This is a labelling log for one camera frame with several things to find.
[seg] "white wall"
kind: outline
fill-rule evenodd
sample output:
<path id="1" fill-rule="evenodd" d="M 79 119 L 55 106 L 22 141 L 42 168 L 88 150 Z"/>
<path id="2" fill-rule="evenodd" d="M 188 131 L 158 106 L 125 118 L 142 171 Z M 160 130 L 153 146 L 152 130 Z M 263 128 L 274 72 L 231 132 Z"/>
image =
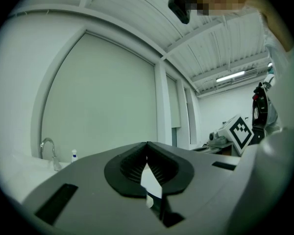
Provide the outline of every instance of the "white wall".
<path id="1" fill-rule="evenodd" d="M 33 12 L 10 18 L 0 31 L 0 154 L 18 151 L 38 156 L 41 112 L 48 89 L 66 54 L 85 30 L 134 50 L 154 64 L 159 61 L 159 54 L 147 44 L 129 32 L 96 18 L 59 12 L 49 12 L 47 15 Z M 162 73 L 176 80 L 181 79 L 184 87 L 190 88 L 170 63 L 161 62 L 159 67 Z M 158 85 L 163 88 L 167 86 L 164 79 L 165 76 L 160 83 L 156 82 L 157 101 L 159 93 L 165 92 Z M 191 92 L 194 100 L 197 100 L 194 92 Z M 167 99 L 165 93 L 163 95 L 165 106 Z M 164 129 L 171 132 L 171 127 L 163 120 L 168 116 L 165 112 L 157 114 L 157 123 L 165 122 Z M 164 143 L 170 142 L 171 134 L 166 131 L 164 136 Z M 200 145 L 198 142 L 190 145 L 190 148 Z"/>
<path id="2" fill-rule="evenodd" d="M 47 77 L 52 77 L 61 64 L 66 46 L 72 46 L 84 30 L 81 23 L 44 15 L 13 18 L 2 27 L 0 155 L 13 151 L 32 154 L 31 124 L 39 88 L 48 71 L 51 74 Z"/>
<path id="3" fill-rule="evenodd" d="M 154 67 L 113 43 L 85 34 L 65 58 L 48 94 L 42 140 L 62 162 L 119 146 L 157 141 Z M 44 149 L 43 158 L 52 152 Z"/>
<path id="4" fill-rule="evenodd" d="M 203 144 L 208 141 L 211 132 L 222 126 L 222 122 L 228 121 L 237 114 L 241 114 L 243 118 L 249 117 L 247 123 L 251 126 L 252 97 L 257 85 L 258 83 L 255 83 L 199 99 Z"/>

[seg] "white pillar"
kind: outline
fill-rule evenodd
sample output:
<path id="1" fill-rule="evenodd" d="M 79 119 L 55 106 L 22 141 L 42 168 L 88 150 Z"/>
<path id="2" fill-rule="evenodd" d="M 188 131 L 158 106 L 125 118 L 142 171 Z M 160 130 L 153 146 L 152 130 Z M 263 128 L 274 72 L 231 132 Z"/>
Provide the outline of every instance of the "white pillar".
<path id="1" fill-rule="evenodd" d="M 177 147 L 188 150 L 190 147 L 190 124 L 186 105 L 184 85 L 181 79 L 176 82 L 177 95 L 180 107 L 181 127 L 177 128 Z"/>
<path id="2" fill-rule="evenodd" d="M 172 145 L 171 112 L 167 74 L 162 62 L 155 65 L 157 139 L 158 142 Z"/>
<path id="3" fill-rule="evenodd" d="M 197 107 L 196 102 L 193 102 L 194 98 L 192 97 L 191 89 L 186 89 L 186 101 L 188 103 L 188 111 L 189 111 L 189 124 L 190 124 L 190 136 L 191 136 L 191 144 L 197 144 L 197 129 L 196 124 L 198 124 L 197 119 Z"/>

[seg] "faucet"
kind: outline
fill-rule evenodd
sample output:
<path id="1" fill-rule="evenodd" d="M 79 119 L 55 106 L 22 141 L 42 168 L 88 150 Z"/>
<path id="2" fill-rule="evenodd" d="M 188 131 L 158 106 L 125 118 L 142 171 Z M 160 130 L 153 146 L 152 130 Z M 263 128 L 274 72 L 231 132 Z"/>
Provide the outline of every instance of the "faucet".
<path id="1" fill-rule="evenodd" d="M 40 150 L 39 150 L 39 156 L 40 158 L 42 159 L 43 158 L 43 149 L 44 149 L 44 145 L 46 144 L 46 142 L 50 142 L 51 145 L 52 145 L 52 154 L 53 154 L 53 157 L 52 157 L 52 160 L 53 160 L 53 169 L 55 171 L 59 171 L 61 170 L 61 165 L 59 163 L 59 159 L 57 158 L 57 156 L 55 155 L 55 149 L 54 149 L 54 143 L 52 141 L 51 138 L 45 138 L 41 144 L 40 144 Z"/>

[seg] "white counter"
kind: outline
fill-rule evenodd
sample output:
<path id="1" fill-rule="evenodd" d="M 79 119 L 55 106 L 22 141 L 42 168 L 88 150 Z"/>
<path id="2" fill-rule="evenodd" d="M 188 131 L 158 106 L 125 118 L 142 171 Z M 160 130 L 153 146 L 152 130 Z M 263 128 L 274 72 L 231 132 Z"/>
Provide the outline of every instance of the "white counter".
<path id="1" fill-rule="evenodd" d="M 60 164 L 62 168 L 69 165 L 69 163 Z M 0 157 L 0 187 L 19 203 L 55 173 L 57 172 L 53 170 L 53 163 L 49 160 L 20 153 Z"/>

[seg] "small bottle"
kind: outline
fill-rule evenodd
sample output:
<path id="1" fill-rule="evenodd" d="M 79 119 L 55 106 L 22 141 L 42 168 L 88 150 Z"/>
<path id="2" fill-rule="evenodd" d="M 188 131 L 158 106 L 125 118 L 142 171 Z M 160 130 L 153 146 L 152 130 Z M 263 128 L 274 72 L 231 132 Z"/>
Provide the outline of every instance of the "small bottle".
<path id="1" fill-rule="evenodd" d="M 78 159 L 78 157 L 76 155 L 77 151 L 76 150 L 73 150 L 72 153 L 73 153 L 73 156 L 72 156 L 71 163 L 73 163 L 74 161 L 76 161 Z"/>

